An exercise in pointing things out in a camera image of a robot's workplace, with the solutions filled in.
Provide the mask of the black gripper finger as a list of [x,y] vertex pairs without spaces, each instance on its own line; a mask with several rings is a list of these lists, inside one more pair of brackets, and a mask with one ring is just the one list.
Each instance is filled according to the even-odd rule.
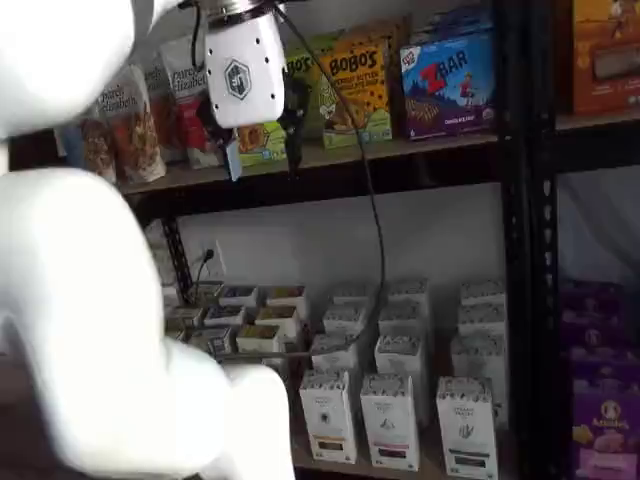
[[209,139],[215,144],[224,161],[224,167],[232,181],[237,181],[243,171],[239,154],[239,144],[234,129],[222,128],[215,119],[213,107],[208,97],[204,97],[197,108],[197,116],[201,121]]
[[285,152],[289,172],[296,172],[302,160],[302,131],[307,115],[307,83],[284,80],[284,110],[279,125],[285,133]]

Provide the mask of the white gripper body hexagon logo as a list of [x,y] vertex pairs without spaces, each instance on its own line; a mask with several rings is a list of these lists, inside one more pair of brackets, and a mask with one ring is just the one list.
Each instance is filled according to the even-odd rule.
[[204,45],[209,97],[221,127],[262,124],[282,115],[286,61],[271,12],[230,25],[211,21]]

